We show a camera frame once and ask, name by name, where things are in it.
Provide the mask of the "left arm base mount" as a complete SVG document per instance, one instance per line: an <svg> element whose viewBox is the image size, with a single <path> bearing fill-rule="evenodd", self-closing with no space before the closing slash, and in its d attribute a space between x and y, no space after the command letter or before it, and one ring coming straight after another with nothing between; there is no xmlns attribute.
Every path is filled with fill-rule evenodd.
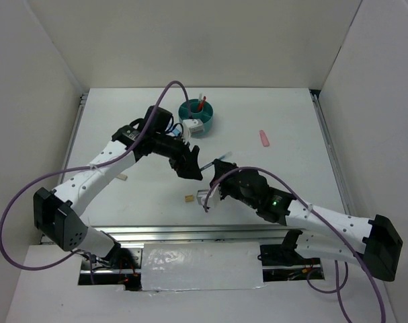
<svg viewBox="0 0 408 323"><path fill-rule="evenodd" d="M110 261L82 253L78 285L117 285L126 291L141 291L142 251L142 248L121 248Z"/></svg>

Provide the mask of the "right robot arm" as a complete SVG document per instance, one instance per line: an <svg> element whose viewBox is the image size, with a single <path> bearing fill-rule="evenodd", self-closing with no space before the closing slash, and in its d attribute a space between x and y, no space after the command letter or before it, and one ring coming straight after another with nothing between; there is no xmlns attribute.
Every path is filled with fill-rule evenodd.
<svg viewBox="0 0 408 323"><path fill-rule="evenodd" d="M256 168L240 168L219 159L213 164L210 185L219 191L221 199L229 196L263 220L291 228L282 243L286 262L326 258L365 264L374 278L395 280L403 241L388 217L354 217L314 206L289 188L271 187Z"/></svg>

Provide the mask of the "red pen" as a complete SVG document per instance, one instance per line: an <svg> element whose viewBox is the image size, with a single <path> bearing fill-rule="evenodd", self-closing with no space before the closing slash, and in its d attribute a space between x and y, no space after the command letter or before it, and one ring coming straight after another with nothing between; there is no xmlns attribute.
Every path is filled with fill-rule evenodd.
<svg viewBox="0 0 408 323"><path fill-rule="evenodd" d="M202 100L200 101L199 105L198 105L198 112L201 112L204 105L205 105L205 101L206 101L206 96L203 96Z"/></svg>

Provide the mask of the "blue clear pen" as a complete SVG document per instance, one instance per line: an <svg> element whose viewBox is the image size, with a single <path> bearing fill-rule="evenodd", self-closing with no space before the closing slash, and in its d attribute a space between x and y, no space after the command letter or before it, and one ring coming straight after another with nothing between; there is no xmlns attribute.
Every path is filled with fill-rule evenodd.
<svg viewBox="0 0 408 323"><path fill-rule="evenodd" d="M224 155L222 155L222 156L216 158L216 160L222 161L222 160L224 160L224 159L226 159L226 158L228 158L228 157L230 157L230 156L232 156L232 152L231 152L231 151L228 151L228 152L225 153ZM211 162L209 162L209 163L207 163L207 164L205 164L204 166L202 166L202 167L200 168L200 171L204 171L204 170L208 169L209 167L211 167L211 166L213 166L213 165L214 165L214 160L211 161Z"/></svg>

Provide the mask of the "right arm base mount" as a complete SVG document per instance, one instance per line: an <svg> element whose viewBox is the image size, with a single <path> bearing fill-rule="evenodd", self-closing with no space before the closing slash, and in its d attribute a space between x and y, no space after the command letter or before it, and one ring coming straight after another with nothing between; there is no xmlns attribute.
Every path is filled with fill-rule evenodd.
<svg viewBox="0 0 408 323"><path fill-rule="evenodd" d="M303 281L307 277L314 280L324 279L319 258L305 258L296 252L301 235L302 231L299 229L291 229L281 244L260 246L257 259L263 267L264 282Z"/></svg>

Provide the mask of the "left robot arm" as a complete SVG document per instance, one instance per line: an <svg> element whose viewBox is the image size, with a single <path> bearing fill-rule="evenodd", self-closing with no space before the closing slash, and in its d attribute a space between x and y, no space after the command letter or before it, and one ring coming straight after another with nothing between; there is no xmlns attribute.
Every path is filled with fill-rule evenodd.
<svg viewBox="0 0 408 323"><path fill-rule="evenodd" d="M104 267L116 267L125 254L120 243L81 220L91 201L124 170L151 153L166 157L178 177L203 179L199 147L167 133L172 117L169 111L150 106L145 117L119 128L84 170L52 190L37 190L33 196L35 227L65 252L88 252Z"/></svg>

